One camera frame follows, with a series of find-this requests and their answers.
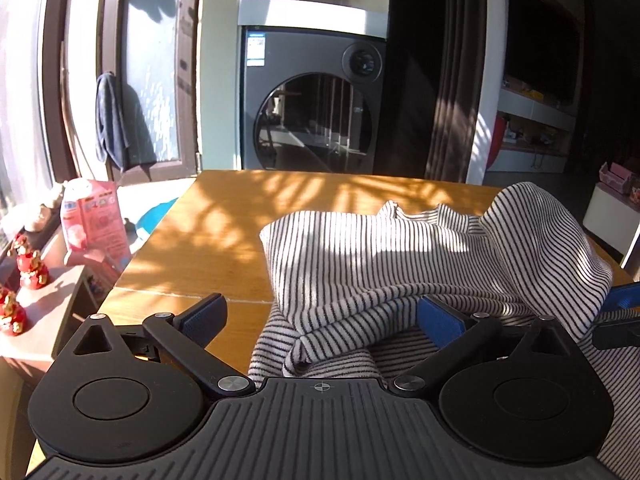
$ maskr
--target washing machine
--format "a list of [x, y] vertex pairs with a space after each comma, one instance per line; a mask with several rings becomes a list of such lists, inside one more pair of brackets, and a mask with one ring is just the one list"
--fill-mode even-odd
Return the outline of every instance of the washing machine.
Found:
[[371, 173], [385, 40], [296, 28], [242, 31], [242, 166]]

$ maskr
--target black and white striped clothing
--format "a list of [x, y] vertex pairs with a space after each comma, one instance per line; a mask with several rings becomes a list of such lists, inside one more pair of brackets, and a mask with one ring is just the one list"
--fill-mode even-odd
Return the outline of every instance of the black and white striped clothing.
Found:
[[614, 400], [601, 458], [623, 478], [640, 479], [640, 354], [590, 344], [612, 271], [545, 191], [511, 186], [481, 217], [445, 205], [409, 216], [393, 202], [375, 216], [301, 211], [260, 238], [275, 299], [252, 355], [258, 384], [271, 376], [398, 375], [435, 351], [415, 327], [425, 294], [509, 324], [553, 314]]

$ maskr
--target silver bolt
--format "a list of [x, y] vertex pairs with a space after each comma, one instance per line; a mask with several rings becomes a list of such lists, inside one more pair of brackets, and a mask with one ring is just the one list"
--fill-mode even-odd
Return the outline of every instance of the silver bolt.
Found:
[[238, 375], [229, 375], [218, 381], [218, 387], [225, 392], [239, 392], [240, 390], [244, 390], [248, 385], [249, 380], [246, 377], [240, 377]]
[[394, 381], [396, 388], [406, 392], [414, 392], [424, 386], [424, 379], [415, 375], [401, 375]]

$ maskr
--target television screen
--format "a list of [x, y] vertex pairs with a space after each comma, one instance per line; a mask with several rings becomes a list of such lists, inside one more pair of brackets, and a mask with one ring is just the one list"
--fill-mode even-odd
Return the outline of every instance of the television screen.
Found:
[[509, 0], [508, 75], [570, 104], [579, 55], [580, 33], [568, 14], [542, 0]]

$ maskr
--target washing machine door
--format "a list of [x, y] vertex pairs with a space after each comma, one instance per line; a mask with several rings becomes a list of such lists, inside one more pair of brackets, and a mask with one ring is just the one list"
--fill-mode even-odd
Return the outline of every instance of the washing machine door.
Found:
[[372, 116], [361, 92], [335, 75], [313, 73], [273, 89], [258, 113], [253, 140], [268, 170], [370, 173], [372, 139]]

